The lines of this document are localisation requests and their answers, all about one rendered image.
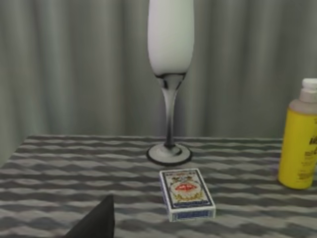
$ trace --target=blue and white box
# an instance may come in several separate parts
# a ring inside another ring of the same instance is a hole
[[[170,222],[214,218],[216,206],[198,169],[159,173]]]

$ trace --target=curtain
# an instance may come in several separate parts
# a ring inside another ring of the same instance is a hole
[[[317,1],[195,0],[178,136],[281,137],[317,77]],[[164,135],[148,0],[0,1],[0,161],[31,134]]]

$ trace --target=bottle cap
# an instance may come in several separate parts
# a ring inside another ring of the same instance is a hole
[[[317,103],[317,78],[304,78],[300,100],[307,103]]]

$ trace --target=bottle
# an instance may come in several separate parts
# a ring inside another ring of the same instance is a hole
[[[316,161],[317,78],[305,78],[299,99],[287,110],[278,180],[289,188],[309,188]]]

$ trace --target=champagne flute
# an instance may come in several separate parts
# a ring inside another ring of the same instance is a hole
[[[151,147],[147,157],[163,166],[191,160],[192,152],[173,137],[174,104],[194,49],[193,0],[150,0],[148,52],[152,70],[162,88],[166,109],[166,141]]]

